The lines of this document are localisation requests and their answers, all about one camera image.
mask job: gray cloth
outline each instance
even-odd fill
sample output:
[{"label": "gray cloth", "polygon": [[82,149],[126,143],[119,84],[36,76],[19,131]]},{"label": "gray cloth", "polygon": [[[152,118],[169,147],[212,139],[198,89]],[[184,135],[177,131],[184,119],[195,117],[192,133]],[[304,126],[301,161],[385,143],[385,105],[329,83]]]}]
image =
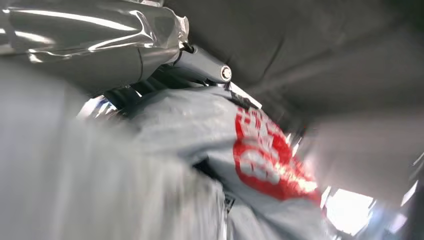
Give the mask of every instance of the gray cloth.
[{"label": "gray cloth", "polygon": [[224,239],[219,183],[78,121],[85,98],[63,82],[3,61],[0,72],[2,239]]},{"label": "gray cloth", "polygon": [[[140,129],[134,141],[148,155],[178,158],[189,165],[207,161],[231,194],[227,194],[232,205],[227,206],[229,225],[232,226],[228,230],[230,239],[330,239],[321,209],[311,200],[306,197],[281,200],[262,191],[261,186],[269,182],[273,189],[291,191],[282,180],[276,184],[283,178],[282,173],[275,172],[275,169],[268,169],[268,173],[253,169],[249,177],[255,177],[255,183],[261,184],[259,187],[242,180],[245,176],[239,171],[243,172],[246,165],[241,162],[239,169],[235,160],[236,117],[240,114],[251,114],[249,117],[252,117],[263,112],[251,109],[247,113],[230,102],[230,97],[231,94],[220,87],[169,89],[146,95],[136,106],[127,109],[131,122]],[[267,151],[273,154],[278,137],[272,138],[268,134],[275,127],[268,120],[266,115],[262,115],[259,122],[251,118],[253,128],[243,129],[251,138],[243,141],[251,141],[249,145],[254,147],[269,148]],[[251,161],[261,161],[254,159],[255,153],[249,154],[247,158]]]}]

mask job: red graphic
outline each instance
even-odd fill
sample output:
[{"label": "red graphic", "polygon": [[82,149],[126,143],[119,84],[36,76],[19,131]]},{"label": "red graphic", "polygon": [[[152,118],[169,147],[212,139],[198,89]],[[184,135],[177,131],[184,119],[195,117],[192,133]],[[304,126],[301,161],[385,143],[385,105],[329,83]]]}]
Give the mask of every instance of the red graphic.
[{"label": "red graphic", "polygon": [[239,107],[235,130],[235,170],[243,183],[279,200],[307,197],[320,204],[314,178],[292,157],[283,132],[264,113]]}]

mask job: plastic sheet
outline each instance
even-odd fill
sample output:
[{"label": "plastic sheet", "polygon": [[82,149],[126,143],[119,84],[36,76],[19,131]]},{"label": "plastic sheet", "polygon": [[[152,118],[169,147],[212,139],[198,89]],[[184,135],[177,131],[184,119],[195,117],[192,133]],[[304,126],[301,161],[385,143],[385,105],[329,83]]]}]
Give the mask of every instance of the plastic sheet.
[{"label": "plastic sheet", "polygon": [[172,10],[126,1],[14,1],[2,14],[7,19],[1,22],[3,32],[15,53],[27,53],[32,63],[127,46],[173,50],[176,55],[188,36],[188,21]]}]

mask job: shiny silver material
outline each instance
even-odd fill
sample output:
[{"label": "shiny silver material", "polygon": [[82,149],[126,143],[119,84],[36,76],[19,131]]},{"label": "shiny silver material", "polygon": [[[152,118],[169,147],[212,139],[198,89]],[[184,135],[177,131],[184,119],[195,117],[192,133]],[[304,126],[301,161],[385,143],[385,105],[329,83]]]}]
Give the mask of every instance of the shiny silver material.
[{"label": "shiny silver material", "polygon": [[173,62],[188,25],[174,12],[127,1],[9,2],[0,12],[0,55],[15,53],[90,95],[147,79]]}]

